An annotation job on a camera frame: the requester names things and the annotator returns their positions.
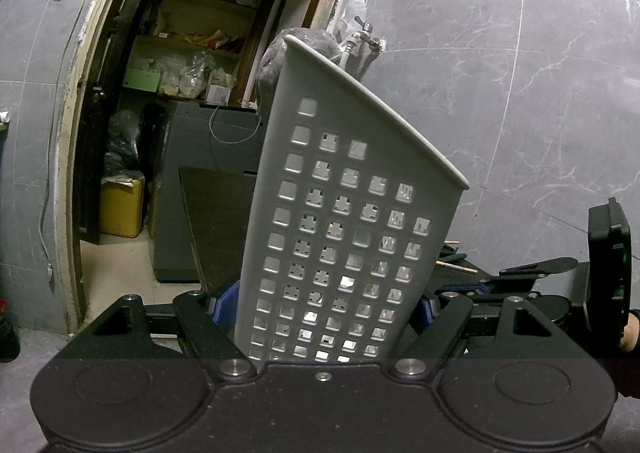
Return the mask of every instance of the doorway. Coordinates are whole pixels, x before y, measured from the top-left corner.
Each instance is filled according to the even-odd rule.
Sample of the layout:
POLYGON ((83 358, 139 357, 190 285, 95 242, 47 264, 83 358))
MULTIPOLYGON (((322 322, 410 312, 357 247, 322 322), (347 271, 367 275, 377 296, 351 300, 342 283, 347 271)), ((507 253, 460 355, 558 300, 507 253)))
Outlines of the doorway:
MULTIPOLYGON (((254 112, 242 108, 243 99, 252 95, 252 70, 277 32, 309 23, 318 1, 113 1, 97 34, 102 40, 97 41, 88 72, 86 86, 91 93, 84 94, 74 161, 71 257, 81 291, 79 322, 85 315, 92 319, 126 293, 141 294, 146 304, 170 303, 178 293, 203 285, 185 218, 180 168, 234 175, 257 170, 266 126, 254 112), (155 65, 168 67, 171 57, 186 63, 193 62, 196 54, 209 55, 210 68, 232 78, 234 86, 225 104, 207 104, 206 86, 195 96, 177 97, 165 68, 154 71, 155 65), (158 80, 158 86, 149 79, 158 80), (150 106, 151 127, 145 125, 150 106), (146 134, 142 146, 136 141, 139 159, 134 169, 142 174, 137 175, 143 183, 142 223, 139 232, 127 236, 100 232, 101 192, 132 189, 117 180, 105 182, 103 173, 105 149, 113 146, 110 119, 125 116, 124 112, 137 120, 138 136, 146 134), (254 129, 255 136, 238 147, 227 146, 212 140, 212 125, 221 140, 240 140, 254 129)), ((194 79, 208 84, 211 69, 209 76, 196 74, 194 79)))

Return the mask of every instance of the wooden shelf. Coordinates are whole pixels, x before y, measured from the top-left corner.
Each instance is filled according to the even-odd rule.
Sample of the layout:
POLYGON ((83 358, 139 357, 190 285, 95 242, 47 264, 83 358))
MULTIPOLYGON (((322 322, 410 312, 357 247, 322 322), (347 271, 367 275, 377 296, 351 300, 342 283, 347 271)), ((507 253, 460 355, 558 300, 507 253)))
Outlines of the wooden shelf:
POLYGON ((183 1, 185 3, 191 3, 193 5, 197 5, 200 7, 225 10, 230 14, 236 14, 238 16, 253 17, 257 11, 257 8, 255 7, 240 5, 235 1, 227 1, 227 0, 176 0, 176 1, 183 1))
POLYGON ((148 35, 139 35, 136 36, 136 39, 145 43, 158 43, 162 45, 166 45, 168 47, 181 48, 181 49, 193 49, 193 50, 204 50, 205 52, 212 52, 213 54, 225 57, 233 60, 240 59, 240 54, 234 54, 233 52, 227 52, 226 50, 212 49, 207 47, 201 47, 199 45, 192 45, 191 43, 187 43, 186 41, 180 41, 179 39, 172 38, 161 38, 158 36, 148 36, 148 35))

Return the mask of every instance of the plastic bag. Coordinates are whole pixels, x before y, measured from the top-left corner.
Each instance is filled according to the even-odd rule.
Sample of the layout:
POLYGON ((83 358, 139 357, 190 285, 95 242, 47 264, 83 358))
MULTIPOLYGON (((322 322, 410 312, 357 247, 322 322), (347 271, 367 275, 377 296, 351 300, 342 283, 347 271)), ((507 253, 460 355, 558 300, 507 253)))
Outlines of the plastic bag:
POLYGON ((334 35, 326 30, 311 28, 287 28, 282 30, 262 56, 256 75, 258 83, 256 94, 258 113, 263 120, 267 120, 271 113, 280 71, 284 63, 284 55, 287 52, 287 44, 284 42, 284 37, 289 34, 305 42, 312 49, 329 59, 329 61, 337 62, 342 55, 334 35))
POLYGON ((177 96, 180 73, 187 65, 186 59, 178 54, 172 54, 160 58, 158 64, 162 68, 162 78, 158 91, 167 96, 177 96))
POLYGON ((195 99, 203 91, 207 84, 207 77, 211 67, 215 64, 212 56, 206 52, 196 52, 193 55, 191 66, 184 69, 178 82, 178 95, 186 99, 195 99))

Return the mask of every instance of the floor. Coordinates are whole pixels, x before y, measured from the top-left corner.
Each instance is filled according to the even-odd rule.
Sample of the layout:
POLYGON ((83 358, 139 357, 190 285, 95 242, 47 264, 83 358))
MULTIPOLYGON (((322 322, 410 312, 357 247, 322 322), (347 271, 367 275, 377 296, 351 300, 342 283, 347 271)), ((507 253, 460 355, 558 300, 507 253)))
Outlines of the floor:
POLYGON ((125 294, 140 294, 146 305, 153 305, 171 303, 178 294, 200 288, 197 283, 158 283, 151 268, 148 239, 143 229, 135 239, 101 235, 100 245, 81 242, 88 305, 85 322, 125 294))

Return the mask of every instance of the blue plastic part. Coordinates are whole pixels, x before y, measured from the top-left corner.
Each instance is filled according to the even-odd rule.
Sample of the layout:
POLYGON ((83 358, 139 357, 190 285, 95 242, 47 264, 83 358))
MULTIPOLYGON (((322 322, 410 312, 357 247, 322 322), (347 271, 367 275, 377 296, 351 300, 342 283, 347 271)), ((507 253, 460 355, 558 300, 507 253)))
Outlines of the blue plastic part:
POLYGON ((236 281, 226 292, 216 299, 212 321, 225 333, 236 327, 238 314, 238 296, 240 295, 240 280, 236 281))

